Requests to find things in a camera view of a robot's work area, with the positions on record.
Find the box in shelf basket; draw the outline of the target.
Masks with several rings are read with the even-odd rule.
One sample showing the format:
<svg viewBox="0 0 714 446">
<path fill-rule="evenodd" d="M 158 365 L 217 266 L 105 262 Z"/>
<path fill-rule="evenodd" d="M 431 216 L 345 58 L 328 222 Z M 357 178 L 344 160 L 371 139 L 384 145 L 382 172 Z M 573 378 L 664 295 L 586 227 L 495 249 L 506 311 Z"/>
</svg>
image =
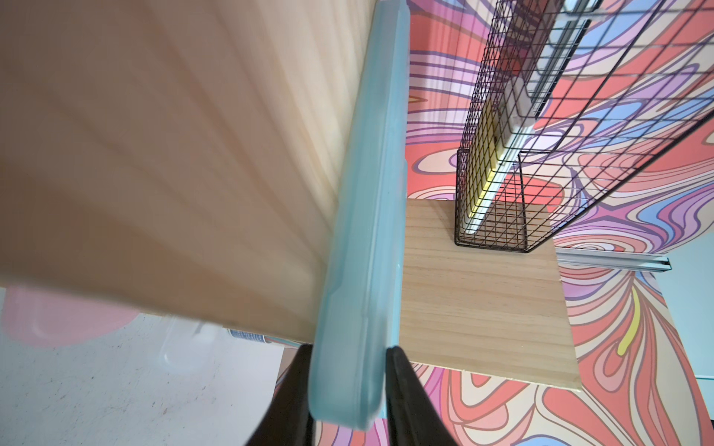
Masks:
<svg viewBox="0 0 714 446">
<path fill-rule="evenodd" d="M 514 76 L 487 97 L 477 123 L 467 165 L 466 206 L 462 223 L 472 235 L 486 214 L 505 177 L 533 130 L 532 100 L 524 79 Z"/>
</svg>

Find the wooden two-tier shelf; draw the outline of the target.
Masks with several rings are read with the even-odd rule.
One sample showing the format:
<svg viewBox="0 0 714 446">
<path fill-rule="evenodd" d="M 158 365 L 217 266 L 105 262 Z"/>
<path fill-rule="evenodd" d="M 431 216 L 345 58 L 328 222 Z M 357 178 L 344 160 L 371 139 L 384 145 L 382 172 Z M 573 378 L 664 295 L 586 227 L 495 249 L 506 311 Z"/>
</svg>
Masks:
<svg viewBox="0 0 714 446">
<path fill-rule="evenodd" d="M 5 1 L 1 282 L 312 343 L 375 1 Z"/>
</svg>

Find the pencil tube blue lid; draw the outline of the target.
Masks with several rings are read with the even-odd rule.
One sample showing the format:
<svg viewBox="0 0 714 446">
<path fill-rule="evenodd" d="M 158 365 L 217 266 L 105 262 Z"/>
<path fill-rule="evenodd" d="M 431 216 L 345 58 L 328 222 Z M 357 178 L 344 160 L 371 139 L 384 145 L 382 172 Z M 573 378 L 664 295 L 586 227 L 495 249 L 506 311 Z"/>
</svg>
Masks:
<svg viewBox="0 0 714 446">
<path fill-rule="evenodd" d="M 231 337 L 236 339 L 268 344 L 268 341 L 266 340 L 265 336 L 262 336 L 261 334 L 254 334 L 234 329 L 229 329 L 228 332 Z"/>
</svg>

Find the clear pencil case lower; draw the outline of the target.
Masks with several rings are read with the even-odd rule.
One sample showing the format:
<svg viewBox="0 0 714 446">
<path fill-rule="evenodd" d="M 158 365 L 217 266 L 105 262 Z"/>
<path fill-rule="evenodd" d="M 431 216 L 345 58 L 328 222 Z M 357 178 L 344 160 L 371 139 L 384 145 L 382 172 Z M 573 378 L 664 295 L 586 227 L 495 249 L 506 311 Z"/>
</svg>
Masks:
<svg viewBox="0 0 714 446">
<path fill-rule="evenodd" d="M 192 374 L 212 356 L 221 327 L 206 321 L 165 317 L 156 355 L 157 365 L 172 374 Z"/>
</svg>

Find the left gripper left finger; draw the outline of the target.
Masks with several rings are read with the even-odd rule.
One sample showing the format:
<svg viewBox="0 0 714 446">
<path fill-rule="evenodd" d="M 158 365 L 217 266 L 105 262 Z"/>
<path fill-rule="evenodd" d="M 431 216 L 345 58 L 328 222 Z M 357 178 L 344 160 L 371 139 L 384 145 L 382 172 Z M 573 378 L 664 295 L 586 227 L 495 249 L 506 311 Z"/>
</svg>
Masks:
<svg viewBox="0 0 714 446">
<path fill-rule="evenodd" d="M 247 445 L 314 445 L 314 419 L 308 405 L 311 357 L 312 345 L 297 350 L 283 384 Z"/>
</svg>

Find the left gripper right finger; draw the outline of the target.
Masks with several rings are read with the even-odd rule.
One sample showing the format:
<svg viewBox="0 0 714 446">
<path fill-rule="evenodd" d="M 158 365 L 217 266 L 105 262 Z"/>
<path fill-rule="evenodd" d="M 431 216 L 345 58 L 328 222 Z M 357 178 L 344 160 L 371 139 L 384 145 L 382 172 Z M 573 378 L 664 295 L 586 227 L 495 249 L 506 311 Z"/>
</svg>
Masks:
<svg viewBox="0 0 714 446">
<path fill-rule="evenodd" d="M 456 445 L 400 347 L 386 352 L 390 445 Z"/>
</svg>

